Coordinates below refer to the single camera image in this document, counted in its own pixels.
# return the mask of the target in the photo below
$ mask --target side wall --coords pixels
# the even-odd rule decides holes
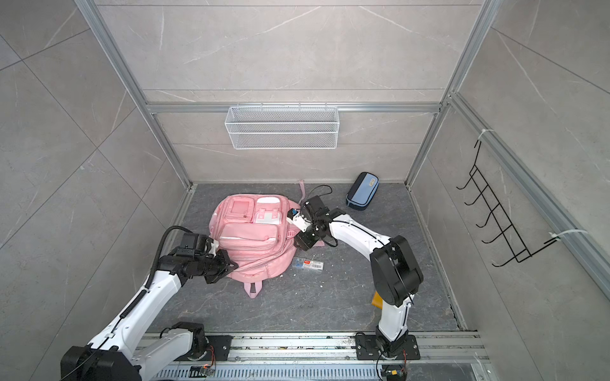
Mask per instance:
[[[471,0],[97,0],[149,102],[438,102]],[[432,115],[343,113],[337,149],[235,150],[219,114],[160,114],[194,182],[402,182]]]
[[[184,188],[71,0],[0,6],[0,115],[0,378],[59,380]]]
[[[608,251],[608,4],[507,0],[460,92]],[[562,243],[511,257],[468,181],[477,133],[450,110],[412,187],[469,329],[503,380],[605,380],[610,302]],[[531,251],[551,228],[481,148],[478,166]],[[477,174],[479,184],[482,178]],[[484,192],[492,199],[489,190]],[[515,251],[523,248],[508,230]]]

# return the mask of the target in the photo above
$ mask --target blue pencil case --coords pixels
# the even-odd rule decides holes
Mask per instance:
[[[356,210],[365,210],[371,203],[378,186],[377,176],[368,172],[360,173],[345,198],[347,206]]]

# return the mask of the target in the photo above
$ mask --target wire basket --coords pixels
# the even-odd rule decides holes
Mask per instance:
[[[224,125],[235,149],[337,147],[339,111],[331,106],[233,106]]]

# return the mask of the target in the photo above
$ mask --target backpack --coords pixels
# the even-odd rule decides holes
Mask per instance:
[[[210,220],[210,237],[239,267],[228,277],[243,282],[250,298],[262,281],[282,274],[292,262],[294,237],[300,231],[287,221],[299,204],[278,194],[234,194],[224,199]]]

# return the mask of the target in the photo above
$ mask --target white zip tie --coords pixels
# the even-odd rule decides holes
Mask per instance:
[[[564,230],[563,232],[558,233],[558,234],[549,232],[549,234],[551,235],[552,238],[557,238],[560,235],[568,234],[568,233],[585,233],[585,234],[589,234],[588,231],[583,230],[583,229],[568,229],[568,230]]]
[[[481,136],[483,136],[483,134],[486,133],[487,131],[493,131],[493,130],[482,129],[477,140],[481,140]]]

